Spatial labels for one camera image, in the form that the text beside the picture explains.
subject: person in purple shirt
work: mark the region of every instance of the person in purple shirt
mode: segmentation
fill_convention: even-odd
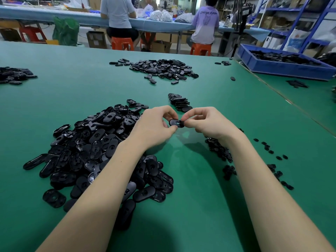
[[[218,0],[205,0],[206,6],[201,7],[191,24],[196,27],[193,35],[187,38],[187,44],[212,44],[215,40],[215,28],[219,27],[219,14],[215,9]]]

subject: table leg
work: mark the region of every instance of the table leg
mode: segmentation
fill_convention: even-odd
[[[182,40],[182,32],[180,31],[178,33],[178,38],[177,38],[176,54],[178,54],[179,51],[181,50],[181,40]]]

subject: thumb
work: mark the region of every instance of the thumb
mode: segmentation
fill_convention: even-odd
[[[183,124],[187,128],[197,128],[203,120],[187,119]]]
[[[177,131],[177,126],[171,126],[167,128],[167,130],[168,130],[169,135],[172,136]]]

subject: blue plastic bin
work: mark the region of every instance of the blue plastic bin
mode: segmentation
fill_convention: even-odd
[[[305,79],[314,80],[330,80],[336,74],[336,68],[323,63],[319,60],[313,59],[311,57],[305,56],[304,54],[298,54],[301,58],[312,60],[314,62],[320,63],[320,66],[305,65],[305,64],[293,64],[293,63],[282,63],[275,61],[266,61],[257,59],[250,51],[261,50],[264,53],[274,52],[278,54],[298,54],[283,50],[267,49],[253,45],[241,44],[238,50],[238,56],[241,58],[243,63],[252,72],[299,77]]]

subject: blue tablecloth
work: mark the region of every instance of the blue tablecloth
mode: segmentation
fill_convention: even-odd
[[[23,6],[4,6],[0,5],[0,18],[3,19],[19,19],[32,20],[38,22],[53,22],[53,17],[59,18],[73,18],[78,21],[80,25],[93,25],[108,27],[109,21],[102,19],[100,14],[90,12],[64,11],[47,8],[29,8]],[[153,21],[144,18],[130,19],[132,27],[146,32],[180,32],[195,29],[191,24],[177,23],[177,22],[162,22]],[[233,32],[233,28],[220,27],[219,32]],[[251,28],[244,30],[245,33],[259,41],[266,39],[269,30]]]

